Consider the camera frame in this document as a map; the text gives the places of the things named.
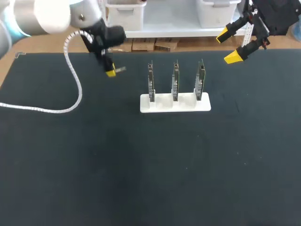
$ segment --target white cable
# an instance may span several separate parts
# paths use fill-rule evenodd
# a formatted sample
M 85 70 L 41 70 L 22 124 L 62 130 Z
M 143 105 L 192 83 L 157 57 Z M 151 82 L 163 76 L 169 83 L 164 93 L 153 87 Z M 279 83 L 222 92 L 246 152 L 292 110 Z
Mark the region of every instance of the white cable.
M 79 97 L 77 99 L 77 101 L 75 102 L 75 104 L 72 107 L 69 107 L 67 109 L 64 110 L 50 110 L 50 109 L 44 109 L 44 108 L 40 108 L 40 107 L 30 107 L 30 106 L 19 106 L 19 105 L 9 105 L 9 104 L 5 104 L 5 103 L 0 103 L 0 107 L 8 107 L 8 108 L 15 108 L 15 109 L 23 109 L 23 110 L 30 110 L 30 111 L 38 111 L 38 112 L 45 112 L 45 113 L 52 113 L 52 114 L 62 114 L 62 113 L 67 113 L 67 112 L 71 112 L 72 110 L 74 110 L 81 102 L 82 96 L 83 96 L 83 92 L 82 92 L 82 88 L 81 88 L 81 84 L 79 81 L 79 78 L 71 64 L 71 61 L 69 59 L 69 54 L 68 54 L 68 48 L 69 48 L 69 43 L 70 41 L 75 37 L 75 36 L 79 36 L 79 35 L 84 35 L 88 41 L 90 43 L 93 42 L 93 38 L 91 37 L 91 35 L 89 35 L 87 32 L 84 31 L 76 31 L 71 33 L 64 44 L 64 55 L 66 58 L 66 62 L 67 65 L 69 66 L 71 73 L 76 81 L 78 90 L 79 90 Z

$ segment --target white storage bin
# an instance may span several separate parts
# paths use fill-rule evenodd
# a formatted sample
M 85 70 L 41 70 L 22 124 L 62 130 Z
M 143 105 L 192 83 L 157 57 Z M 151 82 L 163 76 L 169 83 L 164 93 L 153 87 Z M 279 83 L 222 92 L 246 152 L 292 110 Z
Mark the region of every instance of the white storage bin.
M 141 0 L 107 0 L 108 25 L 123 26 L 125 31 L 142 30 L 145 6 L 146 1 Z
M 241 0 L 197 0 L 198 18 L 203 28 L 225 27 L 231 22 Z

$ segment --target black mat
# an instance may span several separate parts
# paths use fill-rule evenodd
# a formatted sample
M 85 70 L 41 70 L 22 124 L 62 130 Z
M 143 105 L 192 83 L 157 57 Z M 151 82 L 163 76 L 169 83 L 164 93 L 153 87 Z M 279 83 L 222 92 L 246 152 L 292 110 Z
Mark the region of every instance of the black mat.
M 0 226 L 301 225 L 301 51 L 115 54 L 109 79 L 71 54 L 83 101 L 53 115 L 0 108 Z M 147 63 L 156 92 L 193 91 L 204 59 L 212 110 L 141 114 Z M 77 99 L 63 54 L 13 64 L 0 101 L 61 109 Z

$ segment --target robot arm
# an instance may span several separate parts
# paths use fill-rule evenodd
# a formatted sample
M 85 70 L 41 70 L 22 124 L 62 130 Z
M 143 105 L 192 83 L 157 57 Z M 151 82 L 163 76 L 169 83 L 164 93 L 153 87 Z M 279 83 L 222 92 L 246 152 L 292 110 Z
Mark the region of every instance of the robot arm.
M 106 27 L 97 0 L 0 0 L 0 59 L 21 39 L 64 32 L 69 25 L 93 37 L 91 44 L 82 36 L 89 52 L 107 62 L 110 71 L 114 66 L 104 50 L 126 36 L 121 26 Z
M 268 37 L 279 35 L 291 25 L 298 22 L 301 14 L 299 0 L 253 0 L 253 5 L 247 7 L 243 16 L 237 21 L 227 24 L 222 33 L 216 38 L 219 43 L 226 41 L 236 34 L 246 23 L 254 24 L 256 40 L 249 44 L 238 47 L 233 53 L 225 57 L 228 64 L 244 61 L 250 54 L 262 46 L 264 49 L 270 44 Z

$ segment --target wooden floor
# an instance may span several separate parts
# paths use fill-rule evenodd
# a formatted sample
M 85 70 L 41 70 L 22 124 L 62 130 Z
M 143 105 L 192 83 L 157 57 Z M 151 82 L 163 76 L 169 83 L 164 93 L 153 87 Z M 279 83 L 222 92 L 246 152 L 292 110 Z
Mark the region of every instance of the wooden floor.
M 67 35 L 74 31 L 69 29 L 58 35 L 45 35 L 31 37 L 18 42 L 13 49 L 0 60 L 0 85 L 2 84 L 8 70 L 15 59 L 15 53 L 60 53 L 63 51 L 63 44 Z M 219 44 L 215 37 L 182 38 L 178 43 L 176 51 L 201 51 L 201 50 L 235 50 L 241 45 L 243 37 L 232 37 L 223 44 Z M 296 41 L 289 31 L 286 36 L 269 38 L 271 48 L 301 48 L 301 43 Z M 87 52 L 80 37 L 75 38 L 70 44 L 70 52 Z

